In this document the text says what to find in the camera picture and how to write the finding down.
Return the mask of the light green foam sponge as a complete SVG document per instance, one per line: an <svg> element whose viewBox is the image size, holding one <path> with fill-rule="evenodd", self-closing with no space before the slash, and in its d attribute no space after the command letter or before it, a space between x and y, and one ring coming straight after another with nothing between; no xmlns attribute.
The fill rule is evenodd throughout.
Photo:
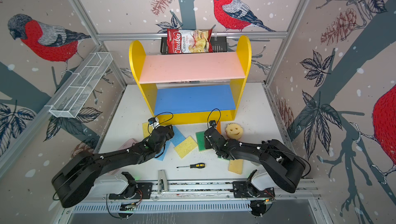
<svg viewBox="0 0 396 224"><path fill-rule="evenodd" d="M205 148L205 139L204 139L204 131L200 131L196 133L197 145L199 152L206 150Z"/></svg>

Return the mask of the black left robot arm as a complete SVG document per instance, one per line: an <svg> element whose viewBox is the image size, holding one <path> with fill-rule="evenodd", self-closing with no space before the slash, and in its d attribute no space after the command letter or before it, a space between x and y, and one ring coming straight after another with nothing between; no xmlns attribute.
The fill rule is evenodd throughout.
<svg viewBox="0 0 396 224"><path fill-rule="evenodd" d="M155 158L173 136L172 125L158 126L150 136L126 149L96 154L82 151L53 177L55 195L63 208L75 206L88 196L98 177Z"/></svg>

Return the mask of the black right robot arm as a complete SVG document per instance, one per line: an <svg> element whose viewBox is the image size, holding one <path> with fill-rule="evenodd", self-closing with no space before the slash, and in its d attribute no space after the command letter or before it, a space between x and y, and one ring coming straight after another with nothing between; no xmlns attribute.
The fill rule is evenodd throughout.
<svg viewBox="0 0 396 224"><path fill-rule="evenodd" d="M303 177L306 164L279 140L263 141L262 144L243 143L225 139L216 128L204 132L216 155L229 160L247 160L260 163L274 183L288 193L294 193Z"/></svg>

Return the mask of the orange foam sponge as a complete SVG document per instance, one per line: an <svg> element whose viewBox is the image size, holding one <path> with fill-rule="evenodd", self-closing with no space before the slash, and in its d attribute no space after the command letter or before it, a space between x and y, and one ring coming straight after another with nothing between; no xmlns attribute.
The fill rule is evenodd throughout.
<svg viewBox="0 0 396 224"><path fill-rule="evenodd" d="M220 134L222 133L222 130L221 130L221 123L220 123L220 122L217 123L216 129L217 129L217 131L218 131Z"/></svg>

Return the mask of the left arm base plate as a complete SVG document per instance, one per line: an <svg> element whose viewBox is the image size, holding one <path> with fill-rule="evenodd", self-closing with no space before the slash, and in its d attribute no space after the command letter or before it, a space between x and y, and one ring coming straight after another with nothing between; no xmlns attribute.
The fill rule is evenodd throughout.
<svg viewBox="0 0 396 224"><path fill-rule="evenodd" d="M153 183L137 182L129 172L122 172L120 175L121 182L125 184L120 190L110 192L108 199L110 200L146 200L150 199Z"/></svg>

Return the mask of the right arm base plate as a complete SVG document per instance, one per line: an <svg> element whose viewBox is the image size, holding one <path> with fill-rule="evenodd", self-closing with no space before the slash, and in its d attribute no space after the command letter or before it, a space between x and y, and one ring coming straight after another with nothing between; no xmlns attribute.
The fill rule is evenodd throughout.
<svg viewBox="0 0 396 224"><path fill-rule="evenodd" d="M265 170L254 170L245 181L233 181L235 198L275 198L275 182Z"/></svg>

